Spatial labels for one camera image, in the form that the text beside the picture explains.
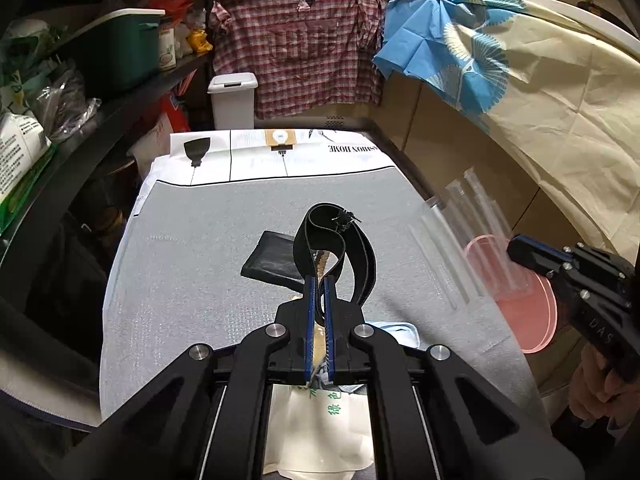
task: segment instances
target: black shelf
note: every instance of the black shelf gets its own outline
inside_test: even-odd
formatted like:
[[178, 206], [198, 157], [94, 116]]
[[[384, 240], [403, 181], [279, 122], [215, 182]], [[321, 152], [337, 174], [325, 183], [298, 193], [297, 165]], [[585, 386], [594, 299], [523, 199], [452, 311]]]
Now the black shelf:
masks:
[[92, 171], [140, 114], [212, 53], [188, 56], [128, 94], [102, 104], [80, 132], [61, 143], [18, 216], [0, 237], [0, 295], [23, 312], [31, 283], [58, 223]]

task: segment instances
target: pink plastic lid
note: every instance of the pink plastic lid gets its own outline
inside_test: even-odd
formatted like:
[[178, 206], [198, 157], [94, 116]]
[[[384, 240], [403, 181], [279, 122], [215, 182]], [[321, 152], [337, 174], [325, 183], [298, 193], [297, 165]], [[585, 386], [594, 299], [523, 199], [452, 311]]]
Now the pink plastic lid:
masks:
[[[506, 244], [507, 240], [492, 235], [480, 236], [469, 243], [465, 253], [487, 284], [522, 351], [533, 354], [548, 345], [556, 332], [556, 297], [548, 279], [512, 262], [508, 256], [498, 257], [496, 247], [506, 248]], [[518, 284], [526, 285], [514, 289], [513, 276], [518, 276]]]

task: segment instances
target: silver screw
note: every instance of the silver screw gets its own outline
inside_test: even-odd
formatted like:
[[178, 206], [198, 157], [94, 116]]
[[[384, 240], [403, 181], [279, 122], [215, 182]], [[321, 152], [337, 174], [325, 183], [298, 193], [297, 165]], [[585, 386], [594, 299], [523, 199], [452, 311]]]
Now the silver screw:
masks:
[[269, 337], [280, 337], [287, 331], [287, 329], [280, 323], [271, 323], [267, 326], [267, 328], [264, 329], [264, 331]]
[[353, 333], [358, 337], [371, 337], [373, 335], [373, 327], [367, 324], [356, 325]]
[[193, 345], [189, 348], [189, 357], [196, 359], [196, 361], [202, 361], [209, 357], [209, 347], [203, 344]]
[[451, 350], [444, 345], [432, 346], [429, 353], [436, 361], [446, 361], [451, 356]]

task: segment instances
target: black belt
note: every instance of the black belt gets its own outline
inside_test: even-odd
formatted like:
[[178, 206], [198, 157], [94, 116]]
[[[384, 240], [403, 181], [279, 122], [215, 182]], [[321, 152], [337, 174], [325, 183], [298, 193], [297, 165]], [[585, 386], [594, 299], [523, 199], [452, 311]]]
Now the black belt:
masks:
[[[345, 255], [353, 269], [354, 288], [351, 303], [358, 306], [369, 297], [376, 283], [376, 257], [369, 240], [356, 224], [359, 221], [352, 212], [335, 204], [320, 203], [306, 212], [296, 238], [293, 241], [293, 259], [300, 275], [318, 275], [314, 251], [329, 251], [338, 258], [337, 263], [325, 274], [337, 282], [342, 272]], [[323, 282], [316, 287], [316, 323], [324, 326], [324, 312], [320, 298]]]

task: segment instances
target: teal storage box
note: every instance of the teal storage box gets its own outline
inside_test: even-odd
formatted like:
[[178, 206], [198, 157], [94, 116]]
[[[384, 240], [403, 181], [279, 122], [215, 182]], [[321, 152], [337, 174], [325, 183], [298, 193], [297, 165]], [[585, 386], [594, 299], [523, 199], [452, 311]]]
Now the teal storage box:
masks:
[[164, 10], [121, 9], [78, 30], [56, 51], [84, 76], [87, 97], [113, 98], [158, 72]]

